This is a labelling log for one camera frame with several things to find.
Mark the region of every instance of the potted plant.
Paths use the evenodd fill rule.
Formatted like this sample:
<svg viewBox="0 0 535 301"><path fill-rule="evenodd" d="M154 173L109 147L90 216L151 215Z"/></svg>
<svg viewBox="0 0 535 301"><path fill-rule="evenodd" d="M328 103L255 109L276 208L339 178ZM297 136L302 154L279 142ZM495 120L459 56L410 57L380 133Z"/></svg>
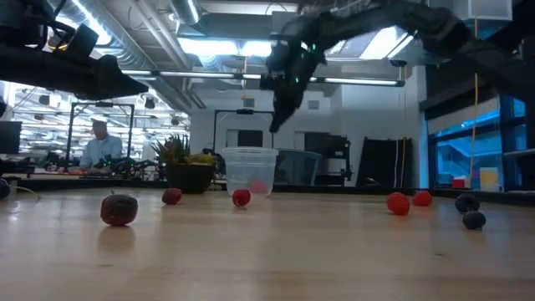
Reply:
<svg viewBox="0 0 535 301"><path fill-rule="evenodd" d="M190 154L187 139L172 135L164 143L157 141L152 149L158 161L165 164L167 184L183 193L203 193L214 178L215 159L212 155Z"/></svg>

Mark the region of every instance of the red ball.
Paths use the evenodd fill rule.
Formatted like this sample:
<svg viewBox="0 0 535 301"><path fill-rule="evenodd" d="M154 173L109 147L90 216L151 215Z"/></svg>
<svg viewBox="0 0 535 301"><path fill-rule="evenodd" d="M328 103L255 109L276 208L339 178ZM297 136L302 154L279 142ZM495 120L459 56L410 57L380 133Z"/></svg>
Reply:
<svg viewBox="0 0 535 301"><path fill-rule="evenodd" d="M433 196L428 191L418 191L412 198L415 206L428 207L433 202Z"/></svg>
<svg viewBox="0 0 535 301"><path fill-rule="evenodd" d="M406 195L400 192L394 192L388 195L386 206L395 215L405 216L409 214L410 203Z"/></svg>
<svg viewBox="0 0 535 301"><path fill-rule="evenodd" d="M268 186L260 180L252 181L249 185L249 189L251 190L251 193L254 194L267 194L269 192Z"/></svg>
<svg viewBox="0 0 535 301"><path fill-rule="evenodd" d="M167 189L163 196L161 196L161 201L167 205L176 205L181 201L182 190L178 188L169 188Z"/></svg>
<svg viewBox="0 0 535 301"><path fill-rule="evenodd" d="M251 192L247 189L238 189L232 193L232 203L236 207L245 207L251 201Z"/></svg>

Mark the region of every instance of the dark red fruit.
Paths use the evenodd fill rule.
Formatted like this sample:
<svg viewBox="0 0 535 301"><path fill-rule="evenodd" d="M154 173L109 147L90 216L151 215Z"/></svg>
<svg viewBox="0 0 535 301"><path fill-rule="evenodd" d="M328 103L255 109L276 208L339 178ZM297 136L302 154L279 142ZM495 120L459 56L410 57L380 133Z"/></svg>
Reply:
<svg viewBox="0 0 535 301"><path fill-rule="evenodd" d="M251 201L251 192L247 189L238 189L232 193L232 203L236 207L245 207Z"/></svg>
<svg viewBox="0 0 535 301"><path fill-rule="evenodd" d="M100 218L111 226L124 226L135 220L137 200L127 195L111 195L102 201Z"/></svg>
<svg viewBox="0 0 535 301"><path fill-rule="evenodd" d="M178 188L169 188L164 192L164 195L161 196L161 201L168 205L176 205L181 201L182 190Z"/></svg>

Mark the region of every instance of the red object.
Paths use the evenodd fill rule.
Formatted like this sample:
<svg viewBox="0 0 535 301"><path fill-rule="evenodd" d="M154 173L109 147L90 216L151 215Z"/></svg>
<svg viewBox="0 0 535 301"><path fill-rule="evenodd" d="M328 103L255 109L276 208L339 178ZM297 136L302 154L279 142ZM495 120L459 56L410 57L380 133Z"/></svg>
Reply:
<svg viewBox="0 0 535 301"><path fill-rule="evenodd" d="M260 180L252 181L249 185L249 188L251 190L251 193L254 194L267 194L268 193L268 187Z"/></svg>
<svg viewBox="0 0 535 301"><path fill-rule="evenodd" d="M418 191L412 198L415 206L428 207L433 202L433 196L428 191Z"/></svg>
<svg viewBox="0 0 535 301"><path fill-rule="evenodd" d="M247 189L238 189L232 193L232 203L236 207L245 207L251 201L251 192Z"/></svg>
<svg viewBox="0 0 535 301"><path fill-rule="evenodd" d="M451 188L464 188L465 180L463 179L453 179L451 180Z"/></svg>
<svg viewBox="0 0 535 301"><path fill-rule="evenodd" d="M111 195L102 201L100 218L111 226L125 226L135 220L137 200L127 195Z"/></svg>
<svg viewBox="0 0 535 301"><path fill-rule="evenodd" d="M176 205L181 201L182 190L178 188L169 188L167 189L163 196L161 196L161 201L167 205Z"/></svg>
<svg viewBox="0 0 535 301"><path fill-rule="evenodd" d="M409 199L403 193L394 192L388 195L386 206L395 215L406 216L407 214L409 214Z"/></svg>

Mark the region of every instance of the cable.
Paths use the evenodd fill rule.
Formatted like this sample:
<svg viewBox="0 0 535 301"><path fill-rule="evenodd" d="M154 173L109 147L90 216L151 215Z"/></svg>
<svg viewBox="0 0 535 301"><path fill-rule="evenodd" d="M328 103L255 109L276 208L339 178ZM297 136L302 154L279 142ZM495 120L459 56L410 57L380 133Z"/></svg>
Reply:
<svg viewBox="0 0 535 301"><path fill-rule="evenodd" d="M31 190L31 189L28 189L26 187L20 187L20 186L11 186L11 185L9 185L9 183L5 179L0 179L0 181L4 182L7 186L9 186L11 188L15 188L17 190L22 190L22 191L26 191L26 192L31 193L31 194L35 195L38 200L41 199L41 196L37 192L35 192L35 191Z"/></svg>
<svg viewBox="0 0 535 301"><path fill-rule="evenodd" d="M407 82L407 66L405 68L405 82ZM403 187L403 181L405 179L405 158L406 158L406 148L407 148L407 88L404 87L404 104L403 104L403 159L401 161L401 186Z"/></svg>
<svg viewBox="0 0 535 301"><path fill-rule="evenodd" d="M265 15L268 14L269 8L270 8L273 4L277 4L279 7L283 8L283 9L284 9L284 12L287 12L287 11L288 11L288 10L286 9L286 7L284 7L284 5L282 5L279 1L272 1L272 2L269 3L269 5L267 6L267 8L266 8L266 12L264 13Z"/></svg>
<svg viewBox="0 0 535 301"><path fill-rule="evenodd" d="M475 1L475 9L474 9L474 29L475 29L475 35L476 38L478 38L479 34L479 0ZM474 176L474 157L476 153L476 123L477 123L477 116L479 115L477 112L477 106L479 105L479 76L477 74L474 75L474 124L471 127L471 154L470 154L470 180L469 185L470 188L472 187L471 180Z"/></svg>

